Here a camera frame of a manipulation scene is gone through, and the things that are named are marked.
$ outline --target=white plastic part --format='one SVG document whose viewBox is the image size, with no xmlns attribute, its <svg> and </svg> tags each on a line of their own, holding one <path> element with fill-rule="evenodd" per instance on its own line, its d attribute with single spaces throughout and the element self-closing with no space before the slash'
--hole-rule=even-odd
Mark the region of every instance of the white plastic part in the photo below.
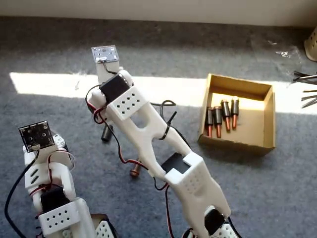
<svg viewBox="0 0 317 238">
<path fill-rule="evenodd" d="M 59 147 L 57 146 L 57 144 L 41 149 L 35 164 L 47 163 L 49 154 L 58 149 Z M 24 152 L 24 164 L 25 166 L 27 166 L 35 158 L 36 152 L 28 153 L 25 149 L 25 146 L 22 147 L 22 150 Z M 72 167 L 72 162 L 66 153 L 53 153 L 51 156 L 51 162 L 58 162 L 68 166 L 69 168 Z"/>
<path fill-rule="evenodd" d="M 89 208 L 82 198 L 77 198 L 74 202 L 40 215 L 39 221 L 44 236 L 54 233 L 60 234 L 68 227 L 70 227 L 74 238 L 93 238 L 96 236 Z"/>
<path fill-rule="evenodd" d="M 113 123 L 125 133 L 131 143 L 137 148 L 139 158 L 149 169 L 149 173 L 159 179 L 164 179 L 166 173 L 156 160 L 152 147 L 152 140 L 153 138 L 161 138 L 164 135 L 167 124 L 150 102 L 144 99 L 135 86 L 131 87 L 127 92 L 135 93 L 134 97 L 136 100 L 140 98 L 140 106 L 135 105 L 138 109 L 133 110 L 133 112 L 137 112 L 138 116 L 143 119 L 146 124 L 145 127 L 138 128 L 130 117 L 124 117 L 125 115 L 121 115 L 120 111 L 117 110 L 118 102 L 122 103 L 123 101 L 127 101 L 127 95 L 125 93 L 107 106 L 106 112 L 103 111 L 103 116 L 113 121 Z M 94 96 L 100 97 L 103 96 L 103 94 L 99 89 L 96 89 L 94 94 L 92 94 L 92 97 Z M 172 145 L 178 153 L 187 155 L 191 152 L 189 146 L 172 127 L 169 129 L 164 141 Z"/>
<path fill-rule="evenodd" d="M 136 87 L 131 87 L 107 106 L 107 112 L 114 112 L 120 120 L 126 120 L 147 102 Z"/>
<path fill-rule="evenodd" d="M 310 60 L 317 61 L 317 27 L 304 42 L 305 52 Z"/>
<path fill-rule="evenodd" d="M 199 155 L 191 152 L 183 161 L 190 168 L 181 174 L 176 169 L 169 171 L 165 180 L 182 202 L 187 222 L 200 238 L 208 238 L 205 228 L 205 212 L 214 206 L 224 218 L 230 216 L 230 208 L 219 184 L 211 177 L 207 166 Z"/>
<path fill-rule="evenodd" d="M 53 183 L 61 184 L 64 190 L 65 196 L 73 201 L 76 197 L 73 177 L 67 166 L 52 162 L 51 163 L 52 170 L 52 178 Z M 25 188 L 31 193 L 34 189 L 36 189 L 40 184 L 48 184 L 50 183 L 48 165 L 46 163 L 43 164 L 35 164 L 33 165 L 25 174 Z M 41 194 L 39 191 L 32 196 L 34 207 L 37 212 L 42 212 L 41 205 Z"/>
<path fill-rule="evenodd" d="M 114 238 L 111 228 L 107 221 L 101 221 L 96 228 L 96 237 L 97 238 Z"/>
<path fill-rule="evenodd" d="M 223 224 L 210 238 L 238 238 L 230 226 L 230 224 Z"/>
<path fill-rule="evenodd" d="M 103 82 L 109 80 L 113 74 L 106 71 L 106 68 L 108 71 L 111 72 L 119 72 L 122 68 L 119 66 L 119 61 L 117 62 L 109 62 L 106 63 L 106 68 L 103 63 L 98 63 L 97 65 L 97 75 L 98 77 L 98 83 L 102 84 Z"/>
</svg>

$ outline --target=cardboard box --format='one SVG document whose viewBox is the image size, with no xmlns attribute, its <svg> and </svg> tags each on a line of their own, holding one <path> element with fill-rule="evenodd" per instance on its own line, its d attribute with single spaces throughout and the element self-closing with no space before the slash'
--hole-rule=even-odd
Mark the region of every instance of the cardboard box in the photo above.
<svg viewBox="0 0 317 238">
<path fill-rule="evenodd" d="M 226 99 L 231 107 L 233 96 L 239 97 L 239 117 L 236 130 L 226 131 L 222 122 L 221 138 L 213 127 L 209 138 L 205 126 L 207 107 L 220 106 Z M 200 143 L 225 149 L 239 149 L 264 155 L 275 148 L 275 99 L 273 86 L 242 79 L 209 74 L 203 101 Z"/>
</svg>

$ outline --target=metal tool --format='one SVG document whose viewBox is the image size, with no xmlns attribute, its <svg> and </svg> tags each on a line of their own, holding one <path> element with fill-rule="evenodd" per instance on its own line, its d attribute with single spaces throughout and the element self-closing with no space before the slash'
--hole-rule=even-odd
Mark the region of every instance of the metal tool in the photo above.
<svg viewBox="0 0 317 238">
<path fill-rule="evenodd" d="M 317 90 L 306 90 L 306 91 L 303 91 L 303 93 L 311 93 L 311 92 L 317 92 Z M 317 103 L 317 95 L 302 97 L 302 101 L 305 101 L 307 99 L 312 99 L 312 100 L 310 100 L 308 103 L 302 105 L 302 108 L 307 108 L 307 107 Z"/>
<path fill-rule="evenodd" d="M 309 75 L 298 71 L 294 71 L 293 75 L 297 76 L 297 78 L 293 79 L 293 82 L 317 84 L 317 81 L 310 81 L 311 79 L 317 79 L 317 74 Z"/>
</svg>

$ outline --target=white wall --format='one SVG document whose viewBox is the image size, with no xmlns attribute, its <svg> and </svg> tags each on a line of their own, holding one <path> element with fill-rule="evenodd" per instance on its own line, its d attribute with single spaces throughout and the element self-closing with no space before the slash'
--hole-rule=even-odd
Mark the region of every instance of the white wall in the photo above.
<svg viewBox="0 0 317 238">
<path fill-rule="evenodd" d="M 317 0 L 0 0 L 0 15 L 317 26 Z"/>
</svg>

